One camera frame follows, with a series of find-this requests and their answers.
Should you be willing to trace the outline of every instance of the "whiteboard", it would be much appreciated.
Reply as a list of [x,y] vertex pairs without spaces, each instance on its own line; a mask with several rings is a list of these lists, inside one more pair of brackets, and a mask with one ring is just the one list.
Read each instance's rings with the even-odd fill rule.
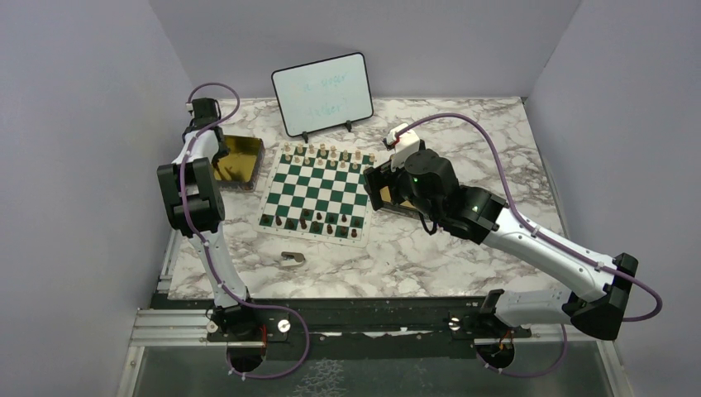
[[272,79],[289,136],[373,115],[365,57],[360,52],[277,70]]

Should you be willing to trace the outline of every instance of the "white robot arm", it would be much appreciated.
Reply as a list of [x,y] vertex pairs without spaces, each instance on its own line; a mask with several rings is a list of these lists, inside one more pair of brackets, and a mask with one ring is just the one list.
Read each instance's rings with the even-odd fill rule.
[[[440,226],[453,236],[514,255],[564,285],[557,290],[526,293],[492,291],[484,312],[506,327],[571,323],[592,337],[615,339],[631,284],[603,270],[606,267],[634,276],[637,260],[627,254],[613,258],[586,249],[514,213],[503,198],[460,185],[450,161],[427,150],[407,126],[394,128],[384,139],[387,148],[394,151],[390,160],[365,172],[365,189],[374,209],[383,206],[379,191],[388,187],[393,203],[408,201],[417,208],[430,234]],[[519,217],[530,227],[524,227]],[[432,230],[425,218],[434,222]],[[591,266],[553,244],[597,265]]]
[[[217,307],[229,308],[237,306],[238,303],[224,290],[224,284],[240,300],[246,300],[248,293],[246,285],[236,272],[224,241],[224,203],[212,170],[212,163],[227,154],[227,147],[223,144],[223,135],[219,127],[204,132],[199,130],[201,125],[210,120],[207,116],[193,119],[193,125],[183,134],[184,145],[180,154],[171,164],[160,166],[157,173],[171,226],[183,233],[197,250],[200,260],[205,265],[207,277],[212,283],[214,304]],[[198,137],[191,145],[191,140],[196,134]],[[188,194],[189,216],[204,239],[195,235],[188,226],[182,205],[179,169],[186,153],[188,160],[184,170],[184,184]],[[209,244],[209,250],[203,249],[203,240]],[[208,265],[207,255],[210,256],[212,266]]]

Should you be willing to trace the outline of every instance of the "gray wall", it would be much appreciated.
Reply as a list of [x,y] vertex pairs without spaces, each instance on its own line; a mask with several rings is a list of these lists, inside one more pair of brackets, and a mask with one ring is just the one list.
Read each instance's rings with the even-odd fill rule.
[[[700,7],[584,0],[527,102],[571,237],[636,256],[665,300],[618,340],[639,396],[701,385]],[[651,307],[637,289],[628,312]]]
[[195,83],[362,51],[375,96],[528,95],[579,0],[150,0]]
[[146,0],[2,0],[0,395],[117,391],[190,89]]

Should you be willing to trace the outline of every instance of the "chess board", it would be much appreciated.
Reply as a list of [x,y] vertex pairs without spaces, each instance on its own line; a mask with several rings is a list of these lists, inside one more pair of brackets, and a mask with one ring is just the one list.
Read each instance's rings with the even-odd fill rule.
[[367,245],[372,206],[363,170],[375,153],[351,147],[283,144],[260,201],[259,232],[346,246]]

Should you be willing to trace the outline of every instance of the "marble countertop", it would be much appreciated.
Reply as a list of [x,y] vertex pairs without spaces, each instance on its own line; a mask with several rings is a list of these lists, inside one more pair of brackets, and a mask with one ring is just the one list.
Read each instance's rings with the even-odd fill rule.
[[[389,153],[380,140],[402,122],[439,112],[459,112],[479,122],[494,140],[518,208],[562,233],[560,219],[520,98],[375,99],[375,115],[353,125],[310,136],[311,143],[355,146]],[[221,101],[222,113],[233,103]],[[486,246],[438,232],[429,237],[418,220],[383,211],[374,214],[364,248],[259,233],[253,229],[265,181],[284,132],[277,101],[244,100],[223,125],[227,135],[256,136],[266,155],[255,192],[222,191],[224,234],[241,278],[255,298],[378,298],[481,295],[491,289],[527,291],[559,283],[520,260]],[[439,119],[415,130],[427,147],[449,159],[462,184],[503,196],[497,168],[482,136],[457,119]],[[280,252],[302,252],[299,267],[282,267]],[[169,299],[210,299],[212,286],[187,240],[174,257]]]

